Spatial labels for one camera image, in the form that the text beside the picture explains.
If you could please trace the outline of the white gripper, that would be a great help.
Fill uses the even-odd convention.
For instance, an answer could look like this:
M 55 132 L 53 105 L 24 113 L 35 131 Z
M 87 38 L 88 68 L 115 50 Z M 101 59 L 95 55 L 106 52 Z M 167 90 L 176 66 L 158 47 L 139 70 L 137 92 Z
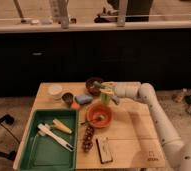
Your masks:
M 138 90 L 141 86 L 140 83 L 129 83 L 129 82 L 103 82 L 102 85 L 106 87 L 115 87 L 114 92 L 120 98 L 131 98 L 135 99 L 138 96 Z M 110 96 L 110 101 L 119 103 L 119 98 L 114 94 L 112 89 L 101 89 L 101 94 L 107 94 Z

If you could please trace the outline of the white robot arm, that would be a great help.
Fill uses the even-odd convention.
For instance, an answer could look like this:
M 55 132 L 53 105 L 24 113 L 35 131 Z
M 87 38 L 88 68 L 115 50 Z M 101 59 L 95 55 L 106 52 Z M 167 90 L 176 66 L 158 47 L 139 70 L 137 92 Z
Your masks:
M 184 143 L 177 130 L 161 107 L 150 83 L 104 82 L 101 91 L 110 96 L 141 100 L 151 113 L 159 141 L 169 165 L 175 171 L 191 171 L 191 141 Z

